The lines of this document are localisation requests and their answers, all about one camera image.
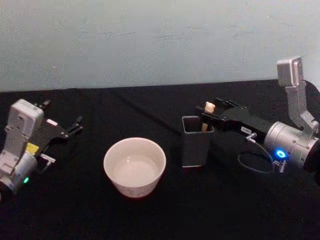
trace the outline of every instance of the blue led light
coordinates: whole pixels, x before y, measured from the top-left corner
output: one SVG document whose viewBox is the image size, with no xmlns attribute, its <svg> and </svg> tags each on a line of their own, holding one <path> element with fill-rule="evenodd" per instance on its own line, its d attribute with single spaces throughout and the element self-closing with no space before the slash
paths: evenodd
<svg viewBox="0 0 320 240">
<path fill-rule="evenodd" d="M 285 158 L 286 157 L 286 153 L 282 150 L 278 150 L 276 151 L 276 155 L 279 157 L 279 158 Z"/>
</svg>

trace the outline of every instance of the white bowl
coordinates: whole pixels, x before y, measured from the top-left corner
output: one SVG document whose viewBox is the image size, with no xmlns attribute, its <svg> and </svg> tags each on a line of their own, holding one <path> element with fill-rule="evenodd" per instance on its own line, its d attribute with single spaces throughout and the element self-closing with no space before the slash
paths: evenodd
<svg viewBox="0 0 320 240">
<path fill-rule="evenodd" d="M 166 167 L 162 148 L 146 138 L 123 139 L 106 152 L 103 168 L 120 193 L 142 198 L 156 187 Z"/>
</svg>

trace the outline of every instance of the cylindrical motor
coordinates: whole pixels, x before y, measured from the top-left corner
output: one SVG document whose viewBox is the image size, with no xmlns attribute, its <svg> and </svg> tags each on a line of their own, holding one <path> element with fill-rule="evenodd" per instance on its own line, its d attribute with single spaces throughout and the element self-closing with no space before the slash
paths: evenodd
<svg viewBox="0 0 320 240">
<path fill-rule="evenodd" d="M 320 141 L 317 137 L 304 139 L 307 139 L 304 132 L 277 121 L 269 129 L 263 145 L 274 156 L 281 153 L 289 163 L 315 172 L 319 170 Z"/>
<path fill-rule="evenodd" d="M 36 158 L 25 152 L 11 175 L 0 177 L 0 202 L 17 193 L 24 180 L 37 168 Z"/>
</svg>

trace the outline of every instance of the cable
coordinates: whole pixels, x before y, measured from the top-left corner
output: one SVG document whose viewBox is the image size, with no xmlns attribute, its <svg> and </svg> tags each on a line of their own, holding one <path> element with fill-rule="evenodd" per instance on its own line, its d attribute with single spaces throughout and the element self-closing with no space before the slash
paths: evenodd
<svg viewBox="0 0 320 240">
<path fill-rule="evenodd" d="M 244 163 L 242 163 L 240 157 L 241 157 L 241 155 L 243 155 L 243 154 L 256 155 L 256 156 L 260 156 L 260 157 L 262 156 L 262 158 L 266 159 L 265 156 L 263 156 L 263 155 L 261 155 L 261 154 L 257 154 L 257 153 L 252 152 L 252 151 L 244 151 L 244 152 L 239 153 L 238 156 L 237 156 L 237 160 L 238 160 L 239 164 L 240 164 L 242 167 L 244 167 L 244 168 L 246 168 L 246 169 L 249 169 L 249 170 L 251 170 L 251 171 L 253 171 L 253 172 L 256 172 L 256 173 L 260 173 L 260 174 L 272 174 L 272 173 L 274 173 L 274 172 L 275 172 L 274 159 L 272 158 L 272 156 L 270 155 L 270 153 L 269 153 L 262 145 L 260 145 L 260 144 L 257 143 L 257 142 L 256 142 L 255 144 L 258 145 L 258 147 L 260 147 L 260 148 L 267 154 L 267 156 L 268 156 L 268 158 L 269 158 L 269 160 L 270 160 L 270 162 L 271 162 L 271 164 L 272 164 L 272 171 L 261 171 L 261 170 L 255 169 L 255 168 L 253 168 L 253 167 L 247 166 L 247 165 L 245 165 Z"/>
</svg>

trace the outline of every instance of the wooden stick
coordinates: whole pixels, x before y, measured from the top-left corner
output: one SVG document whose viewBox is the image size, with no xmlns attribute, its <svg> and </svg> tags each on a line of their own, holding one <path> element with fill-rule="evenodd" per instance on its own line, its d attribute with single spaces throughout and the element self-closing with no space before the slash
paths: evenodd
<svg viewBox="0 0 320 240">
<path fill-rule="evenodd" d="M 208 101 L 205 103 L 204 110 L 205 110 L 207 113 L 212 114 L 212 113 L 215 111 L 215 108 L 216 108 L 216 105 L 214 105 L 213 103 L 208 102 Z M 202 124 L 201 132 L 206 132 L 207 129 L 208 129 L 208 124 L 203 123 L 203 124 Z"/>
</svg>

